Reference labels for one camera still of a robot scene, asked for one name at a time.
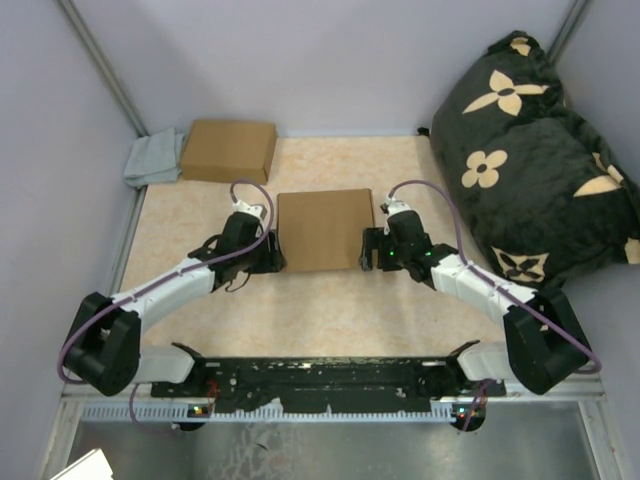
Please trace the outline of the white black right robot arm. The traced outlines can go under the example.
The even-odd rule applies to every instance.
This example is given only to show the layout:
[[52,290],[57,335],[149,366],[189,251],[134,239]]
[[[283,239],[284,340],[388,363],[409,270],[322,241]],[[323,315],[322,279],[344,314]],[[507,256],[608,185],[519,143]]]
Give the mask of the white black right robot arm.
[[363,232],[363,270],[404,270],[414,282],[457,298],[503,329],[503,341],[476,343],[457,354],[445,373],[452,393],[467,396],[484,380],[516,380],[543,395],[592,363],[591,347],[562,290],[501,279],[456,248],[433,243],[404,201],[388,198],[381,210],[384,225]]

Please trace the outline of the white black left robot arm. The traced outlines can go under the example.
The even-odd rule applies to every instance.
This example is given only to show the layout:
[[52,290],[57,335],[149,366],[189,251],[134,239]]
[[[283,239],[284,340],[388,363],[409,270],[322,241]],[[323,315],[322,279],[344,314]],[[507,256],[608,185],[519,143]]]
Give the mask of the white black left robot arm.
[[194,397],[207,385],[206,370],[185,346],[143,346],[144,334],[174,311],[229,287],[236,277],[275,273],[284,259],[277,234],[261,204],[233,202],[221,233],[168,272],[143,285],[106,297],[86,296],[58,359],[70,384],[88,384],[114,396],[131,384],[169,383]]

